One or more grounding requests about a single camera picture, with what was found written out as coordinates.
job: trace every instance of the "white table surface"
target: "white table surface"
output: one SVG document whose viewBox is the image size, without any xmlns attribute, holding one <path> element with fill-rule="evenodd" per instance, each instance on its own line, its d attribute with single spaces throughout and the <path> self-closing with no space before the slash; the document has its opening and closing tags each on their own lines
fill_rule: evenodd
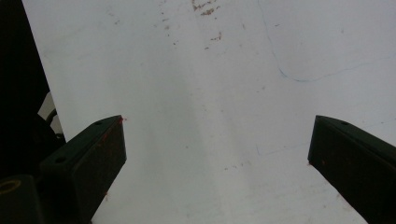
<svg viewBox="0 0 396 224">
<path fill-rule="evenodd" d="M 315 115 L 395 145 L 396 2 L 24 0 L 67 139 L 122 114 L 107 223 L 365 223 Z"/>
</svg>

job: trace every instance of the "white surface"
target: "white surface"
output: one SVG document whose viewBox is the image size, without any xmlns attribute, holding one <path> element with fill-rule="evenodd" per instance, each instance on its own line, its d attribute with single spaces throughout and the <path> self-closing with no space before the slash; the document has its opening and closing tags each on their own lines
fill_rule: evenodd
<svg viewBox="0 0 396 224">
<path fill-rule="evenodd" d="M 66 138 L 126 118 L 93 223 L 365 223 L 306 157 L 316 114 L 396 143 L 394 1 L 24 5 Z"/>
</svg>

